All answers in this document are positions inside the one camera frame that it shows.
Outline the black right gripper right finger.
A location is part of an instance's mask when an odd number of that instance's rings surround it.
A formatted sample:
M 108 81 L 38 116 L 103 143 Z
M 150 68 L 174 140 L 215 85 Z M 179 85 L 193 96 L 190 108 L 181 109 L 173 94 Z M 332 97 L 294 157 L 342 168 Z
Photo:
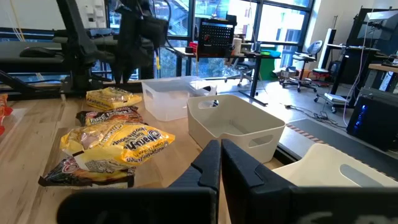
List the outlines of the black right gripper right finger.
M 232 223 L 397 223 L 397 181 L 334 147 L 273 170 L 228 139 L 221 150 Z

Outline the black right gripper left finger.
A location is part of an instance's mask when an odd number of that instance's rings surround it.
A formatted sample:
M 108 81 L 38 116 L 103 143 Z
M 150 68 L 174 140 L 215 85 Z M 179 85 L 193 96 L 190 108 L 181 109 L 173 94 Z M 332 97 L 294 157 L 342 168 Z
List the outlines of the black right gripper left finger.
M 216 223 L 220 171 L 220 144 L 211 140 L 169 187 L 81 191 L 60 204 L 57 223 Z

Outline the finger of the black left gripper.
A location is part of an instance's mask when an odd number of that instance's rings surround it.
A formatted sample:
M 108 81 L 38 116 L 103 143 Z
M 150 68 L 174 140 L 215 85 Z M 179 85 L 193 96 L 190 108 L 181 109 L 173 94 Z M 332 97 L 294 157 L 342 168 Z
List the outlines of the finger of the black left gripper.
M 139 63 L 138 60 L 135 59 L 129 59 L 126 62 L 126 82 L 129 81 L 131 74 L 133 73 L 133 71 L 137 68 L 139 68 L 141 65 Z
M 125 66 L 123 62 L 115 61 L 112 64 L 112 73 L 115 83 L 120 83 L 123 77 Z

